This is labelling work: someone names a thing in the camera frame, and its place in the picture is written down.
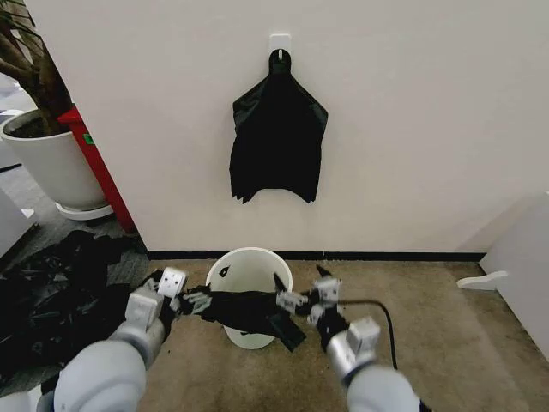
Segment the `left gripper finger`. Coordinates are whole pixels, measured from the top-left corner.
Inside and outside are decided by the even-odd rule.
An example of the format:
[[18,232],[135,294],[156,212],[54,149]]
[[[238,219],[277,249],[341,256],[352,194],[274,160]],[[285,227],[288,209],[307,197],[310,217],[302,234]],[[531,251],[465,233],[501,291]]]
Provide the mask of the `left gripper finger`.
[[190,304],[210,304],[212,300],[212,291],[209,286],[189,288],[183,293],[183,299]]
[[180,298],[173,299],[173,312],[175,318],[188,315],[201,315],[211,306],[211,298],[205,298],[200,300],[186,300]]

